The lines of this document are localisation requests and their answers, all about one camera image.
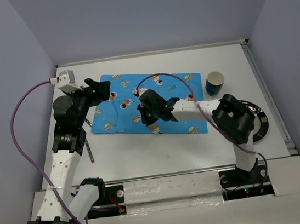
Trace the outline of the blue space-print cloth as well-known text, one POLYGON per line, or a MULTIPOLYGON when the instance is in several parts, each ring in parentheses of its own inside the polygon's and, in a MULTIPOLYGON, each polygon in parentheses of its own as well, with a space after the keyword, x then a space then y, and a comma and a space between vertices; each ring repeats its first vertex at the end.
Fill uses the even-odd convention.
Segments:
MULTIPOLYGON (((95 134, 137 133, 137 134, 206 134, 207 123, 202 120, 185 120, 182 122, 162 121, 146 126, 141 121, 137 106, 138 97, 133 90, 147 74, 102 75, 100 81, 110 82, 110 97, 95 108, 92 132, 95 134)), ((190 90, 178 79, 170 76, 152 76, 139 88, 156 91, 165 100, 180 98, 192 101, 190 90)))

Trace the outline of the teal cup cream inside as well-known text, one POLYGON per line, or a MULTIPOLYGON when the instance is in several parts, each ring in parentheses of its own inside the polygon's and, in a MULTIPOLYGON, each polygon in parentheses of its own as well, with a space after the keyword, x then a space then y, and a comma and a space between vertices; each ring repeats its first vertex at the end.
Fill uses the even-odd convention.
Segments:
POLYGON ((214 71, 209 73, 206 78, 206 93, 210 96, 217 95, 223 87, 224 80, 224 75, 220 72, 214 71))

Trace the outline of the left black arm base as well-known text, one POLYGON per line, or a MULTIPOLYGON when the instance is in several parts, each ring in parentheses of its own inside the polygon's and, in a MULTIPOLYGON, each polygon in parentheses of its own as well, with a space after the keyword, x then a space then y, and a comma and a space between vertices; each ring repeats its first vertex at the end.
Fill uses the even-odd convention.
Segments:
POLYGON ((108 185, 105 187, 105 195, 101 196, 93 204, 88 219, 123 216, 127 213, 124 201, 124 185, 108 185))

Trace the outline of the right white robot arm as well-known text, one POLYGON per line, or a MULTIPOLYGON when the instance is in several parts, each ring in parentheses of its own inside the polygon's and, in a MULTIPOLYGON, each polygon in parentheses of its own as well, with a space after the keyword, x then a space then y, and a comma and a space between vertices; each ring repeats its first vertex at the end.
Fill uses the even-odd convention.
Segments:
POLYGON ((156 91, 147 88, 134 90, 134 96, 140 100, 137 109, 146 126, 159 119, 165 122, 208 121, 233 144, 237 180, 249 183, 254 179, 258 163, 253 147, 255 115, 234 96, 226 94, 221 99, 212 101, 177 97, 165 100, 156 91))

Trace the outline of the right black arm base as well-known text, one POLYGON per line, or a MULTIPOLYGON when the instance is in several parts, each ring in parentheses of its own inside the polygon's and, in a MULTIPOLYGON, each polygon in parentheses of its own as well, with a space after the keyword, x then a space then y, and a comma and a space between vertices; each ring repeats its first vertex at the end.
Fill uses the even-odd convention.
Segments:
POLYGON ((259 165, 251 176, 242 176, 236 169, 222 170, 218 173, 224 201, 240 200, 264 195, 274 195, 265 166, 259 165))

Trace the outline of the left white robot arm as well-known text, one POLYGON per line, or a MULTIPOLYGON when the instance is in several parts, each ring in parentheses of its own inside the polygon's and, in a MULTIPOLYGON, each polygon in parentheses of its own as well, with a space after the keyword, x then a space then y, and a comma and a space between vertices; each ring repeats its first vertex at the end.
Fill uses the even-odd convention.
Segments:
POLYGON ((71 82, 58 85, 64 94, 52 104, 56 122, 52 168, 49 175, 40 170, 48 187, 36 219, 27 224, 88 224, 88 214, 95 209, 94 204, 105 200, 112 202, 119 214, 125 212, 114 196, 106 191, 101 178, 84 179, 76 194, 71 191, 86 143, 83 124, 88 110, 110 97, 109 81, 96 82, 87 78, 84 82, 85 87, 71 82))

